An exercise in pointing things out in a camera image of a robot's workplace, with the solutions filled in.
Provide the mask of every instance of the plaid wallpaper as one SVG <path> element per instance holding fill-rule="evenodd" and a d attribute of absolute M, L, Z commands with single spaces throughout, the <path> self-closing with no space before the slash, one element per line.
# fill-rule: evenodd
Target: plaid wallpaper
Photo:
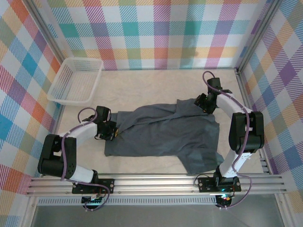
<path fill-rule="evenodd" d="M 35 2 L 49 23 L 40 0 Z M 106 70 L 138 70 L 233 67 L 265 0 L 48 3 L 75 56 L 102 58 Z"/>
<path fill-rule="evenodd" d="M 60 64 L 22 0 L 0 5 L 0 226 L 14 227 L 59 114 L 46 93 Z"/>
<path fill-rule="evenodd" d="M 264 16 L 266 15 L 267 10 L 268 10 L 270 4 L 272 3 L 272 1 L 273 0 L 266 0 L 266 3 L 263 6 L 263 9 L 262 9 L 262 11 L 261 11 L 261 13 L 260 13 L 260 15 L 259 15 L 259 17 L 258 17 L 258 19 L 257 19 L 257 21 L 256 21 L 256 23 L 254 25 L 254 27 L 253 27 L 253 29 L 251 30 L 250 35 L 249 35 L 249 37 L 248 37 L 248 39 L 247 39 L 247 41 L 245 43 L 245 46 L 243 47 L 242 52 L 241 52 L 241 54 L 240 54 L 240 56 L 239 56 L 239 58 L 237 60 L 237 63 L 236 63 L 236 66 L 235 66 L 236 68 L 238 68 L 240 66 L 240 64 L 241 64 L 241 62 L 243 60 L 243 57 L 245 56 L 245 54 L 246 54 L 246 52 L 248 50 L 248 47 L 251 45 L 252 40 L 255 37 L 255 34 L 259 30 L 259 28 L 261 26 L 261 21 L 264 18 Z"/>
<path fill-rule="evenodd" d="M 303 222 L 303 0 L 284 0 L 243 79 L 265 121 L 265 149 Z"/>

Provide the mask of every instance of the white plastic basket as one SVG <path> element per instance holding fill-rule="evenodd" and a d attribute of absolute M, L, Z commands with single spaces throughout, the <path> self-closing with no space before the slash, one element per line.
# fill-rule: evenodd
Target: white plastic basket
<path fill-rule="evenodd" d="M 94 58 L 67 58 L 47 93 L 62 105 L 89 106 L 101 77 L 103 62 Z"/>

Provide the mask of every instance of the aluminum rail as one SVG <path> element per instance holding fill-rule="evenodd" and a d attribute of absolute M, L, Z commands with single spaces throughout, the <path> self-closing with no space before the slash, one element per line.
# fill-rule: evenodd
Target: aluminum rail
<path fill-rule="evenodd" d="M 286 187 L 280 175 L 248 174 L 253 181 L 250 194 L 285 193 Z M 195 175 L 100 175 L 100 178 L 114 178 L 114 196 L 151 196 L 151 195 L 214 195 L 222 192 L 200 193 L 194 186 Z M 249 188 L 249 180 L 240 177 L 241 192 Z M 71 193 L 72 184 L 60 181 L 58 177 L 44 176 L 33 178 L 27 191 L 28 196 L 77 196 Z"/>

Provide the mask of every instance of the metal bracket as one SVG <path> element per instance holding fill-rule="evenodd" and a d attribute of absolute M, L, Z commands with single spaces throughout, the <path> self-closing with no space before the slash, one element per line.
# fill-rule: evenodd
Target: metal bracket
<path fill-rule="evenodd" d="M 241 192 L 240 181 L 237 178 L 234 185 L 217 186 L 214 177 L 198 178 L 199 192 L 215 192 L 216 194 L 226 194 L 227 192 Z"/>
<path fill-rule="evenodd" d="M 101 184 L 109 188 L 110 194 L 114 192 L 115 180 L 114 179 L 98 179 L 95 184 Z M 83 184 L 74 184 L 72 187 L 72 194 L 103 194 L 107 193 L 105 188 L 99 186 L 89 186 Z"/>

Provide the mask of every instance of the wire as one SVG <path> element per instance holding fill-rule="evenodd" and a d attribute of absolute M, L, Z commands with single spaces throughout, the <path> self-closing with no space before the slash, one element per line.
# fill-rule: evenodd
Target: wire
<path fill-rule="evenodd" d="M 85 125 L 88 125 L 90 123 L 92 123 L 96 118 L 97 118 L 97 111 L 91 107 L 86 107 L 86 108 L 83 108 L 82 110 L 80 110 L 80 112 L 78 113 L 78 121 L 79 123 L 81 123 L 81 120 L 80 120 L 80 113 L 82 113 L 82 111 L 84 110 L 93 110 L 95 112 L 95 116 L 89 121 L 89 122 L 86 122 L 86 123 L 82 123 L 80 125 L 77 125 L 76 127 L 72 128 L 69 132 L 65 133 L 65 135 L 63 136 L 62 138 L 62 143 L 61 143 L 61 150 L 62 150 L 62 157 L 63 157 L 63 173 L 62 173 L 62 177 L 61 177 L 61 181 L 64 181 L 65 179 L 65 175 L 66 175 L 66 168 L 67 168 L 67 161 L 66 161 L 66 153 L 65 153 L 65 145 L 64 145 L 64 142 L 65 142 L 65 138 L 73 131 L 75 131 L 76 129 L 82 127 L 82 126 L 85 126 Z M 105 203 L 108 201 L 109 199 L 109 196 L 110 196 L 110 191 L 109 191 L 109 188 L 106 187 L 105 185 L 102 185 L 102 184 L 97 184 L 97 183 L 86 183 L 86 182 L 77 182 L 77 181 L 73 181 L 73 180 L 69 180 L 69 179 L 66 179 L 66 181 L 68 182 L 72 182 L 72 183 L 75 183 L 75 184 L 82 184 L 82 185 L 88 185 L 88 186 L 97 186 L 97 187 L 100 187 L 100 188 L 104 188 L 106 189 L 107 191 L 107 198 L 105 199 L 105 201 L 98 205 L 96 208 L 94 209 L 88 209 L 86 203 L 84 203 L 84 207 L 86 209 L 86 211 L 96 211 L 100 208 L 102 208 Z"/>
<path fill-rule="evenodd" d="M 207 176 L 207 177 L 209 177 L 210 178 L 210 176 L 208 176 L 208 175 L 206 175 L 206 174 L 198 174 L 197 176 L 196 176 L 196 178 L 194 179 L 194 185 L 195 186 L 197 186 L 197 187 L 199 187 L 199 185 L 198 184 L 196 184 L 196 180 L 198 179 L 198 177 L 199 176 L 201 176 L 201 175 L 204 175 L 204 176 Z"/>
<path fill-rule="evenodd" d="M 97 139 L 97 136 L 94 136 L 95 140 L 103 140 L 103 139 Z"/>
<path fill-rule="evenodd" d="M 109 117 L 109 121 L 112 119 L 112 111 L 109 109 L 109 113 L 110 113 L 110 117 Z"/>
<path fill-rule="evenodd" d="M 232 189 L 233 189 L 233 194 L 232 194 L 231 198 L 233 198 L 235 196 L 235 186 L 232 186 Z"/>
<path fill-rule="evenodd" d="M 229 95 L 229 94 L 227 94 L 227 93 L 225 93 L 225 92 L 222 92 L 222 91 L 220 91 L 220 90 L 218 90 L 218 89 L 216 89 L 216 88 L 210 86 L 210 85 L 207 83 L 207 81 L 205 80 L 205 74 L 206 74 L 206 73 L 210 73 L 210 74 L 215 78 L 214 74 L 213 74 L 211 71 L 205 71 L 205 72 L 203 73 L 203 75 L 202 75 L 203 82 L 204 82 L 210 89 L 212 89 L 212 90 L 214 90 L 214 91 L 216 91 L 216 92 L 218 92 L 218 93 L 220 93 L 220 94 L 222 94 L 222 95 L 225 95 L 226 97 L 229 97 L 232 101 L 234 101 L 234 102 L 235 102 L 235 103 L 244 111 L 244 113 L 245 113 L 245 115 L 246 115 L 246 125 L 247 125 L 247 126 L 246 126 L 246 132 L 245 132 L 245 137 L 244 137 L 243 145 L 242 145 L 242 148 L 241 148 L 241 150 L 240 150 L 240 152 L 239 152 L 239 154 L 238 154 L 238 157 L 237 157 L 237 158 L 234 160 L 234 162 L 232 163 L 232 169 L 233 169 L 233 171 L 236 173 L 237 176 L 248 178 L 248 179 L 250 180 L 250 187 L 248 188 L 246 194 L 245 194 L 238 202 L 236 202 L 235 204 L 233 204 L 233 205 L 231 205 L 231 206 L 229 206 L 229 207 L 223 207 L 223 206 L 222 206 L 223 208 L 229 209 L 229 208 L 235 207 L 235 206 L 237 206 L 239 203 L 241 203 L 241 202 L 248 196 L 248 194 L 249 194 L 249 192 L 250 192 L 250 190 L 251 190 L 251 187 L 252 187 L 252 179 L 251 179 L 249 176 L 239 174 L 239 173 L 237 172 L 237 170 L 235 169 L 235 165 L 236 165 L 236 163 L 238 162 L 238 160 L 241 158 L 241 156 L 242 156 L 242 154 L 243 154 L 243 152 L 244 152 L 244 150 L 245 150 L 245 147 L 246 147 L 246 143 L 247 143 L 247 139 L 248 139 L 248 134 L 249 134 L 249 131 L 250 131 L 250 116 L 249 116 L 249 114 L 248 114 L 246 108 L 245 108 L 237 99 L 235 99 L 234 97 L 232 97 L 231 95 Z"/>
<path fill-rule="evenodd" d="M 106 194 L 107 194 L 107 192 L 105 191 L 105 192 L 104 192 L 104 196 L 102 196 L 102 189 L 101 189 L 101 188 L 100 188 L 100 192 L 99 192 L 99 193 L 100 193 L 100 197 L 101 197 L 101 198 L 104 198 L 104 197 L 106 196 Z"/>

